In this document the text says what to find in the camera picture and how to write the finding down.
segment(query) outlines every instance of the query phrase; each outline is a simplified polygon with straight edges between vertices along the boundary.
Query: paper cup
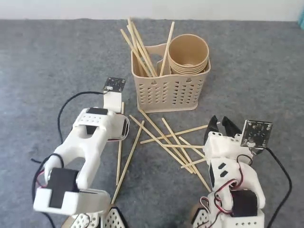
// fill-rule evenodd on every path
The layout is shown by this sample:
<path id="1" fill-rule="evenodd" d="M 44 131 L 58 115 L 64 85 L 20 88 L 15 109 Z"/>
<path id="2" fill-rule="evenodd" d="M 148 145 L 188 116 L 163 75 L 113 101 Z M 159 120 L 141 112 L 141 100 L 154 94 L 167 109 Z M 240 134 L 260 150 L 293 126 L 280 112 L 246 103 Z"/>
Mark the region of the paper cup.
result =
<path id="1" fill-rule="evenodd" d="M 183 34 L 169 44 L 168 59 L 172 68 L 197 69 L 207 65 L 208 57 L 207 43 L 196 35 Z"/>

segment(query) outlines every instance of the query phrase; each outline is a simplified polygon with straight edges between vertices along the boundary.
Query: utensil holder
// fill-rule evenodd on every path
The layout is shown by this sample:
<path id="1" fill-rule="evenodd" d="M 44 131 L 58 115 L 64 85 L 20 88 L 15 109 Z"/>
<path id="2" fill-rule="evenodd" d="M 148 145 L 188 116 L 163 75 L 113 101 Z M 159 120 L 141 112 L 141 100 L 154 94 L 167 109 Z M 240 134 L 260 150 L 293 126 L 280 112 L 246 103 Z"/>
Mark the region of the utensil holder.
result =
<path id="1" fill-rule="evenodd" d="M 164 55 L 166 44 L 147 46 L 149 55 Z M 211 69 L 210 60 L 203 72 L 186 76 L 171 74 L 168 60 L 161 77 L 140 76 L 137 58 L 131 52 L 131 69 L 137 94 L 137 108 L 146 113 L 193 110 L 198 106 L 200 92 Z M 159 75 L 162 60 L 157 62 Z"/>

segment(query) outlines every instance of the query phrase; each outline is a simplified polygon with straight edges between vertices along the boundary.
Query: circuit board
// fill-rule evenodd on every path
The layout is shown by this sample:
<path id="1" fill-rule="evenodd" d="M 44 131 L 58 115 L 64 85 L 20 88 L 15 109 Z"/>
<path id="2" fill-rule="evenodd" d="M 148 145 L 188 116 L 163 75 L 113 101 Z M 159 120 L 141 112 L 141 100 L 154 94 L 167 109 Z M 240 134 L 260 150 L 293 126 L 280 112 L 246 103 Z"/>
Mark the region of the circuit board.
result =
<path id="1" fill-rule="evenodd" d="M 266 148 L 272 126 L 272 122 L 246 120 L 242 133 L 241 146 L 250 147 L 250 145 L 254 145 L 257 149 Z"/>
<path id="2" fill-rule="evenodd" d="M 124 89 L 126 79 L 117 77 L 108 77 L 104 85 L 104 91 L 121 93 Z"/>

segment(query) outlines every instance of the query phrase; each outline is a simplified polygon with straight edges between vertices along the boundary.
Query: cable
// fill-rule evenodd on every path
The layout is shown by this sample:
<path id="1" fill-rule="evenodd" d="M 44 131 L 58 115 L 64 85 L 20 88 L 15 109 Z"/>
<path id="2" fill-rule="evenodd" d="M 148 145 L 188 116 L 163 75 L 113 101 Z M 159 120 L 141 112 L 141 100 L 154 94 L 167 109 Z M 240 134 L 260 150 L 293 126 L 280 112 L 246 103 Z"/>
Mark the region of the cable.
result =
<path id="1" fill-rule="evenodd" d="M 60 117 L 61 117 L 61 114 L 65 108 L 65 106 L 71 101 L 73 100 L 74 98 L 82 95 L 82 94 L 97 94 L 97 95 L 104 95 L 106 94 L 108 91 L 106 91 L 105 93 L 102 93 L 102 92 L 95 92 L 95 91 L 84 91 L 84 92 L 80 92 L 78 94 L 75 94 L 74 96 L 70 97 L 69 99 L 66 100 L 66 102 L 63 104 L 63 106 L 61 107 L 59 113 L 58 113 L 58 117 L 57 117 L 57 128 L 58 128 L 58 133 L 59 133 L 59 138 L 60 138 L 60 142 L 61 144 L 63 143 L 63 138 L 62 138 L 62 132 L 61 132 L 61 127 L 60 127 Z"/>
<path id="2" fill-rule="evenodd" d="M 57 117 L 57 128 L 58 128 L 58 133 L 59 133 L 59 138 L 60 138 L 60 142 L 61 144 L 63 143 L 63 138 L 62 138 L 62 132 L 61 132 L 61 127 L 60 127 L 60 117 L 61 117 L 61 114 L 65 108 L 65 106 L 71 101 L 73 100 L 74 98 L 82 95 L 82 94 L 97 94 L 97 95 L 104 95 L 106 94 L 108 91 L 106 91 L 105 93 L 101 93 L 101 92 L 95 92 L 95 91 L 84 91 L 84 92 L 80 92 L 78 94 L 75 94 L 74 96 L 70 97 L 69 99 L 66 100 L 66 102 L 63 104 L 63 106 L 61 107 L 59 113 L 58 113 L 58 117 Z M 35 200 L 35 195 L 36 195 L 36 182 L 38 180 L 38 176 L 39 176 L 39 173 L 41 172 L 41 169 L 42 167 L 44 166 L 44 164 L 48 161 L 48 159 L 51 157 L 51 156 L 57 156 L 59 159 L 60 159 L 60 162 L 61 162 L 61 167 L 63 168 L 64 167 L 64 162 L 63 162 L 63 159 L 62 157 L 59 155 L 59 154 L 56 154 L 56 153 L 53 153 L 51 154 L 50 156 L 46 157 L 42 162 L 41 161 L 38 161 L 36 159 L 33 159 L 31 158 L 30 160 L 34 163 L 38 163 L 40 164 L 38 170 L 36 171 L 35 175 L 34 175 L 34 178 L 33 178 L 33 182 L 32 182 L 32 201 L 34 203 L 34 200 Z M 54 224 L 54 221 L 53 219 L 50 217 L 49 214 L 47 213 L 44 213 L 42 212 L 43 215 L 45 215 L 47 217 L 47 219 L 49 220 L 52 228 L 56 228 L 55 224 Z"/>
<path id="3" fill-rule="evenodd" d="M 214 205 L 217 207 L 217 209 L 218 209 L 220 212 L 222 212 L 222 213 L 224 213 L 224 214 L 226 214 L 226 215 L 231 214 L 231 211 L 225 210 L 225 209 L 223 209 L 221 206 L 219 206 L 219 205 L 217 204 L 217 202 L 221 202 L 221 199 L 218 197 L 217 194 L 218 194 L 218 192 L 222 191 L 224 187 L 229 186 L 229 185 L 231 185 L 231 184 L 234 183 L 234 182 L 236 182 L 235 179 L 228 180 L 225 184 L 223 184 L 218 190 L 216 190 L 216 191 L 214 192 L 214 200 L 213 200 Z"/>
<path id="4" fill-rule="evenodd" d="M 239 156 L 237 156 L 237 163 L 239 163 L 238 158 L 241 157 L 241 156 L 247 157 L 247 158 L 250 160 L 250 163 L 249 163 L 248 165 L 249 165 L 249 166 L 252 165 L 253 160 L 252 160 L 252 158 L 250 158 L 247 154 L 240 154 Z"/>
<path id="5" fill-rule="evenodd" d="M 200 202 L 200 204 L 202 205 L 202 207 L 207 211 L 207 213 L 210 214 L 209 199 L 208 199 L 207 197 L 202 196 L 199 200 L 200 200 L 199 202 Z M 208 206 L 206 206 L 206 205 L 202 202 L 202 200 L 204 200 L 205 202 L 207 202 Z"/>
<path id="6" fill-rule="evenodd" d="M 34 162 L 34 163 L 41 164 L 41 161 L 38 161 L 38 160 L 36 160 L 36 159 L 34 159 L 34 158 L 31 158 L 30 160 L 31 160 L 32 162 Z"/>
<path id="7" fill-rule="evenodd" d="M 37 178 L 38 178 L 38 176 L 41 174 L 41 170 L 42 170 L 44 164 L 48 161 L 48 159 L 49 159 L 51 156 L 56 156 L 56 157 L 58 157 L 58 158 L 60 159 L 60 162 L 61 162 L 61 167 L 62 167 L 62 168 L 64 167 L 63 159 L 62 159 L 62 157 L 61 157 L 59 154 L 57 154 L 57 153 L 52 153 L 50 156 L 46 157 L 46 158 L 41 162 L 41 164 L 39 165 L 39 168 L 37 169 L 37 171 L 36 171 L 36 173 L 35 173 L 35 175 L 34 175 L 33 182 L 32 182 L 32 201 L 33 201 L 33 203 L 34 203 L 35 196 L 36 196 L 36 191 L 35 191 L 35 190 L 36 190 Z M 48 219 L 49 222 L 51 223 L 52 228 L 56 228 L 56 226 L 55 226 L 55 224 L 54 224 L 54 221 L 53 221 L 53 219 L 50 217 L 50 215 L 47 214 L 47 213 L 44 213 L 44 212 L 42 212 L 42 214 L 43 214 L 44 216 L 47 217 L 47 219 Z"/>
<path id="8" fill-rule="evenodd" d="M 293 189 L 293 184 L 292 184 L 292 181 L 291 181 L 291 178 L 288 174 L 288 172 L 286 171 L 286 169 L 284 168 L 283 164 L 279 161 L 279 159 L 275 156 L 275 154 L 272 152 L 271 149 L 269 148 L 265 148 L 270 154 L 271 156 L 275 159 L 275 161 L 278 163 L 278 165 L 281 167 L 282 171 L 284 172 L 285 176 L 287 177 L 288 179 L 288 183 L 289 183 L 289 189 L 288 189 L 288 192 L 286 193 L 285 197 L 283 198 L 283 200 L 280 202 L 279 206 L 276 208 L 273 216 L 271 217 L 268 225 L 267 225 L 267 228 L 270 228 L 272 223 L 274 222 L 277 214 L 279 213 L 279 210 L 281 209 L 281 207 L 285 204 L 285 202 L 287 201 L 288 197 L 290 196 L 290 193 Z"/>

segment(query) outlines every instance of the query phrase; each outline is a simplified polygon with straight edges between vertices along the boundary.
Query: bamboo skewer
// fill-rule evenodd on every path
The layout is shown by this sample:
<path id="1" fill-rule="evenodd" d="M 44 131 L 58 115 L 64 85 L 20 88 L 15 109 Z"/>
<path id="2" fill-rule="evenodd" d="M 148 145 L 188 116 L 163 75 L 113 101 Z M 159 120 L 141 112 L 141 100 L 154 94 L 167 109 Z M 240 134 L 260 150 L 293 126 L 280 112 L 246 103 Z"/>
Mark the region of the bamboo skewer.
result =
<path id="1" fill-rule="evenodd" d="M 172 134 L 174 140 L 176 141 L 176 143 L 178 145 L 180 145 L 180 141 L 177 139 L 176 135 L 174 134 L 173 130 L 170 128 L 169 124 L 167 123 L 167 121 L 165 120 L 165 118 L 161 119 L 163 121 L 163 123 L 166 125 L 166 127 L 168 128 L 169 132 Z M 189 155 L 187 154 L 187 152 L 185 151 L 184 148 L 181 148 L 181 151 L 183 151 L 185 157 L 188 159 L 188 161 L 191 163 L 191 158 L 189 157 Z M 197 176 L 199 177 L 199 179 L 201 180 L 201 182 L 203 183 L 203 185 L 205 185 L 206 189 L 211 192 L 211 189 L 209 187 L 209 185 L 207 184 L 207 182 L 205 181 L 205 179 L 203 178 L 203 176 L 201 175 L 200 171 L 196 168 L 195 165 L 192 165 L 193 169 L 194 169 L 194 173 L 197 174 Z"/>
<path id="2" fill-rule="evenodd" d="M 163 144 L 164 147 L 170 147 L 170 148 L 198 148 L 203 149 L 204 146 L 198 146 L 198 145 L 174 145 L 174 144 Z"/>
<path id="3" fill-rule="evenodd" d="M 134 49 L 136 51 L 138 51 L 138 49 L 137 49 L 137 42 L 136 42 L 135 34 L 133 32 L 132 22 L 131 22 L 130 18 L 128 18 L 128 24 L 129 25 L 127 25 L 127 28 L 128 28 L 129 33 L 131 35 L 131 39 L 132 39 L 132 42 L 133 42 L 133 47 L 134 47 Z M 138 65 L 138 68 L 139 68 L 139 73 L 141 74 L 141 76 L 143 76 L 143 68 L 142 68 L 142 66 L 140 64 Z"/>
<path id="4" fill-rule="evenodd" d="M 183 137 L 179 137 L 179 139 L 181 140 L 181 141 L 183 141 L 183 143 L 185 143 L 186 145 L 191 145 L 189 142 L 187 142 Z M 200 152 L 198 149 L 196 149 L 196 148 L 191 148 L 193 151 L 195 151 L 199 156 L 201 156 L 202 158 L 204 158 L 205 157 L 205 155 L 202 153 L 202 152 Z"/>
<path id="5" fill-rule="evenodd" d="M 162 118 L 161 120 L 163 121 L 163 123 L 164 123 L 165 126 L 167 127 L 168 131 L 172 134 L 172 136 L 173 136 L 175 142 L 176 142 L 178 145 L 180 145 L 180 141 L 178 140 L 178 138 L 177 138 L 176 135 L 174 134 L 173 130 L 170 128 L 170 126 L 169 126 L 169 124 L 167 123 L 167 121 L 165 120 L 165 118 Z M 187 152 L 185 151 L 185 149 L 184 149 L 184 148 L 181 148 L 181 151 L 183 152 L 184 156 L 187 158 L 188 162 L 192 162 L 192 161 L 191 161 L 191 158 L 189 157 L 189 155 L 187 154 Z"/>
<path id="6" fill-rule="evenodd" d="M 173 34 L 174 24 L 175 24 L 175 22 L 173 21 L 172 24 L 171 24 L 171 28 L 170 28 L 170 32 L 169 32 L 169 36 L 168 36 L 168 40 L 167 40 L 165 54 L 163 55 L 160 76 L 162 76 L 163 70 L 165 68 L 165 63 L 166 63 L 166 60 L 167 60 L 167 55 L 168 55 L 168 50 L 169 50 L 169 44 L 171 42 L 171 38 L 172 38 L 172 34 Z"/>
<path id="7" fill-rule="evenodd" d="M 152 77 L 149 73 L 149 70 L 146 68 L 146 66 L 144 65 L 142 59 L 140 58 L 138 52 L 134 49 L 132 43 L 130 42 L 129 38 L 127 37 L 126 33 L 121 29 L 120 32 L 122 33 L 123 35 L 123 38 L 125 39 L 125 41 L 127 42 L 127 44 L 129 45 L 129 47 L 131 48 L 132 52 L 135 54 L 138 62 L 142 65 L 144 71 L 146 72 L 147 76 L 148 77 Z"/>
<path id="8" fill-rule="evenodd" d="M 124 114 L 124 102 L 122 102 L 122 114 Z M 122 141 L 119 141 L 119 144 L 118 144 L 118 158 L 117 158 L 116 185 L 118 185 L 118 182 L 119 182 L 121 157 L 122 157 Z"/>
<path id="9" fill-rule="evenodd" d="M 164 140 L 168 143 L 168 144 L 172 144 L 170 142 L 169 139 L 167 139 L 164 135 L 164 133 L 162 133 L 162 131 L 156 126 L 156 124 L 148 117 L 148 115 L 143 111 L 143 110 L 139 110 L 141 112 L 141 114 L 146 118 L 146 120 L 155 128 L 155 130 L 161 135 L 164 137 Z M 176 148 L 173 148 L 173 150 L 175 151 L 175 153 L 181 158 L 181 160 L 185 163 L 185 164 L 188 164 L 188 161 L 182 156 L 182 154 L 176 149 Z M 188 171 L 190 173 L 193 173 L 193 169 L 192 168 L 189 168 Z"/>
<path id="10" fill-rule="evenodd" d="M 156 75 L 156 74 L 154 73 L 154 71 L 153 71 L 153 69 L 154 69 L 153 65 L 152 65 L 152 66 L 150 65 L 150 63 L 149 63 L 149 61 L 148 61 L 148 59 L 147 59 L 147 56 L 146 56 L 145 53 L 143 52 L 143 49 L 142 49 L 142 47 L 139 45 L 139 43 L 137 43 L 137 48 L 138 48 L 139 52 L 141 53 L 141 55 L 142 55 L 144 61 L 146 62 L 146 64 L 147 64 L 147 66 L 148 66 L 148 68 L 149 68 L 149 70 L 150 70 L 152 76 L 153 76 L 153 77 L 157 77 L 157 75 Z"/>
<path id="11" fill-rule="evenodd" d="M 181 168 L 186 168 L 186 167 L 191 166 L 191 165 L 195 165 L 195 164 L 198 164 L 198 163 L 201 163 L 201 162 L 205 162 L 206 160 L 207 160 L 206 158 L 202 158 L 202 159 L 199 159 L 197 161 L 190 162 L 189 164 L 182 165 Z"/>
<path id="12" fill-rule="evenodd" d="M 188 129 L 188 130 L 181 131 L 181 132 L 175 132 L 175 135 L 177 136 L 177 135 L 181 135 L 181 134 L 185 134 L 185 133 L 189 133 L 189 132 L 194 132 L 194 131 L 198 131 L 198 130 L 201 130 L 201 129 L 204 129 L 207 127 L 208 127 L 208 125 L 194 127 L 194 128 Z M 171 134 L 167 134 L 165 136 L 166 136 L 166 138 L 172 137 Z M 159 139 L 159 140 L 164 139 L 164 137 L 160 136 L 160 137 L 157 137 L 157 139 Z M 148 139 L 148 140 L 141 141 L 140 143 L 145 144 L 145 143 L 150 143 L 150 142 L 154 142 L 154 141 L 155 141 L 154 139 Z"/>
<path id="13" fill-rule="evenodd" d="M 138 44 L 142 47 L 142 50 L 143 50 L 143 52 L 144 52 L 144 55 L 147 57 L 147 60 L 148 60 L 148 61 L 147 61 L 147 64 L 149 64 L 149 65 L 152 67 L 153 74 L 154 74 L 155 76 L 157 76 L 157 73 L 156 73 L 156 71 L 155 71 L 155 68 L 153 67 L 153 63 L 152 63 L 152 61 L 151 61 L 151 59 L 150 59 L 150 56 L 149 56 L 149 54 L 148 54 L 148 51 L 147 51 L 145 45 L 143 44 L 143 40 L 142 40 L 141 36 L 139 35 L 139 32 L 138 32 L 138 30 L 137 30 L 137 28 L 136 28 L 136 26 L 135 26 L 135 24 L 134 24 L 133 22 L 132 22 L 132 27 L 133 27 L 135 36 L 137 37 Z"/>
<path id="14" fill-rule="evenodd" d="M 114 204 L 114 202 L 115 202 L 115 200 L 116 200 L 116 197 L 117 197 L 117 195 L 118 195 L 119 189 L 120 189 L 120 187 L 121 187 L 121 185 L 122 185 L 122 182 L 123 182 L 123 180 L 124 180 L 124 176 L 125 176 L 125 174 L 126 174 L 126 172 L 127 172 L 128 166 L 129 166 L 129 164 L 130 164 L 130 161 L 131 161 L 133 152 L 134 152 L 135 147 L 136 147 L 136 145 L 137 145 L 139 136 L 141 135 L 141 132 L 142 132 L 142 128 L 139 127 L 137 136 L 136 136 L 136 138 L 135 138 L 135 140 L 134 140 L 134 143 L 133 143 L 132 149 L 131 149 L 131 151 L 130 151 L 128 160 L 127 160 L 127 162 L 126 162 L 126 164 L 125 164 L 125 166 L 124 166 L 122 176 L 121 176 L 121 178 L 119 179 L 119 182 L 118 182 L 118 185 L 117 185 L 117 187 L 116 187 L 116 190 L 115 190 L 115 193 L 114 193 L 114 196 L 113 196 L 113 199 L 112 199 L 111 204 Z"/>
<path id="15" fill-rule="evenodd" d="M 159 141 L 147 128 L 145 128 L 142 124 L 140 124 L 140 122 L 138 120 L 136 120 L 132 115 L 129 115 L 129 117 L 140 127 L 142 127 L 142 129 L 151 137 L 154 138 L 155 141 L 166 151 L 168 152 L 179 164 L 181 165 L 185 165 L 174 153 L 172 153 L 167 147 L 164 147 L 161 143 L 161 141 Z"/>

